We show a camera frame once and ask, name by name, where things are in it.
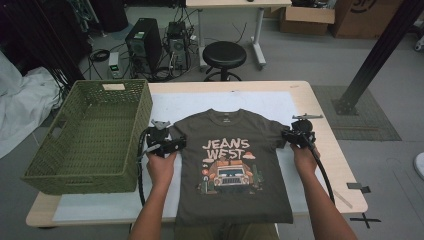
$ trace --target dark gray t-shirt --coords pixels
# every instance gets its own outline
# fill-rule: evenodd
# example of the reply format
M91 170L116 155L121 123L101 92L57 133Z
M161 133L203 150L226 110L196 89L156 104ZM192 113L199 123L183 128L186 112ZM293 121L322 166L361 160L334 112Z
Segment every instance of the dark gray t-shirt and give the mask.
M185 136L176 223L293 223L276 148L289 127L240 109L194 114L170 127Z

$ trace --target green wicker basket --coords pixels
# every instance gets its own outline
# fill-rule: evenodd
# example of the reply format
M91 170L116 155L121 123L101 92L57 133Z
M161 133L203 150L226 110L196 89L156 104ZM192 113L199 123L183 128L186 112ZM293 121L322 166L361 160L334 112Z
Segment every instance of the green wicker basket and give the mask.
M77 81L22 180L43 193L131 192L152 110L147 81Z

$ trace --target black handheld device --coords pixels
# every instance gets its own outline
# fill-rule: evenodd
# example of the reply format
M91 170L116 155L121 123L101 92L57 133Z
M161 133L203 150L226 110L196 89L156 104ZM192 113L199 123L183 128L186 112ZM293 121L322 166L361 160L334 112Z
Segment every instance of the black handheld device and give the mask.
M311 151L312 155L315 158L315 161L317 162L317 165L322 173L322 176L324 177L325 185L327 186L328 195L331 199L331 201L334 203L334 195L333 195L333 189L331 188L330 180L328 180L327 173L325 172L324 166L321 163L321 160L318 157L318 154L315 151L315 145L314 142L316 140L315 138L315 132L313 132L313 125L311 121L308 119L312 118L323 118L322 115L320 116L313 116L308 115L305 113L305 115L302 116L293 116L293 119L297 119L296 122L293 122L292 130L285 130L281 133L282 137L286 139L289 143L296 144L301 148L308 147L308 149Z
M138 191L140 194L141 205L144 206L146 200L143 192L143 175L141 159L146 152L151 152L160 157L165 157L165 154L172 153L183 149L186 146L186 139L184 137L170 140L168 139L169 129L171 123L151 121L153 127L146 128L140 135L137 154L137 167L138 167ZM143 151L144 139L146 139L147 149Z

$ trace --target desk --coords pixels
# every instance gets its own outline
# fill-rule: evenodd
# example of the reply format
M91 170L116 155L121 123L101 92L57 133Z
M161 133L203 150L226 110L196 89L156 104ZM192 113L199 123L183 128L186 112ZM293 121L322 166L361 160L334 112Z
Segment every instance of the desk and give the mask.
M289 92L298 112L314 115L323 114L312 88L304 81L154 83L149 84L149 87L152 94L232 91ZM313 124L317 136L316 143L321 153L321 161L326 168L329 180L334 190L336 207L341 213L365 212L368 206L361 191L347 188L346 183L354 183L356 180L327 120L325 118L314 119ZM116 221L53 222L52 219L60 199L61 196L49 196L39 193L27 216L27 224L34 227L47 227L84 224L132 223L135 220L134 218Z
M264 15L264 7L284 7L290 6L290 0L254 0L253 2L248 2L247 0L187 0L186 1L187 8L197 8L198 9L198 18L199 18L199 59L200 59L200 67L203 68L207 66L205 61L203 60L203 50L205 49L205 39L203 37L203 29L202 29L202 11L204 8L228 8L228 7L257 7L258 8L258 16L256 21L256 30L255 36L253 36L252 44L253 49L256 54L256 58L258 59L259 66L261 70L266 65L265 57L262 53L261 46L259 45L259 37L261 34L262 28L262 19Z

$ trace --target stool leg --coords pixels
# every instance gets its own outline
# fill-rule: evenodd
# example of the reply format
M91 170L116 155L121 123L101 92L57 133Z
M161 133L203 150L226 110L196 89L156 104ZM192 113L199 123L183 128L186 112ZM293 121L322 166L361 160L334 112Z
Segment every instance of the stool leg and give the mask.
M230 81L228 79L228 70L227 69L221 69L221 81Z
M214 80L211 79L211 77L221 74L221 72L215 72L215 73L211 73L208 76L206 76L205 80L203 80L203 82L214 82Z
M233 76L233 77L237 78L237 80L241 81L241 78L239 76L235 75L234 73L229 72L228 75Z

